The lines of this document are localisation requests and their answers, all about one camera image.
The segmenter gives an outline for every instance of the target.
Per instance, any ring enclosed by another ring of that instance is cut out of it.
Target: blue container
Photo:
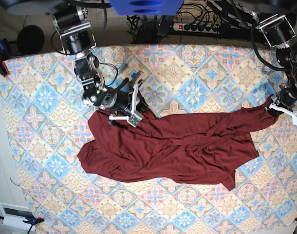
[[[120,16],[163,15],[174,16],[184,0],[109,0]]]

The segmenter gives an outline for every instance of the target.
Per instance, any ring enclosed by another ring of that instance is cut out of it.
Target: maroon fabric
[[[232,113],[183,114],[156,118],[151,111],[136,128],[108,124],[96,111],[88,125],[95,140],[78,154],[87,173],[122,182],[168,177],[177,183],[235,187],[235,169],[258,157],[250,133],[277,118],[261,106]]]

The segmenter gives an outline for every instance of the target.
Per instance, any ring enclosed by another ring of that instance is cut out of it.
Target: dark red cloth
[[[235,169],[258,157],[250,132],[277,118],[261,106],[232,113],[183,114],[156,118],[144,113],[136,128],[108,124],[96,111],[88,125],[95,140],[78,154],[83,169],[122,182],[168,177],[177,183],[235,187]]]

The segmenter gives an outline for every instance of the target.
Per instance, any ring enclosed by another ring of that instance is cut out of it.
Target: power strip
[[[196,24],[189,24],[189,23],[174,23],[172,26],[174,31],[179,32],[194,32],[194,33],[215,33],[217,32],[217,27],[213,26],[210,28],[210,26],[202,26],[202,25],[196,25]]]

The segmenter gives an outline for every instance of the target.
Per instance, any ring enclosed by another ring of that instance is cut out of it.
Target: patterned tablecloth
[[[112,46],[93,50],[141,93],[158,116],[231,112],[262,104],[285,76],[251,49],[201,45]],[[277,65],[274,53],[261,51]],[[74,57],[57,53],[6,62],[4,118],[21,188],[45,222],[39,233],[242,234],[291,225],[297,217],[297,127],[283,115],[252,133],[260,156],[236,172],[236,188],[157,178],[120,183],[86,174],[76,157],[93,136]],[[101,66],[108,83],[115,71]]]

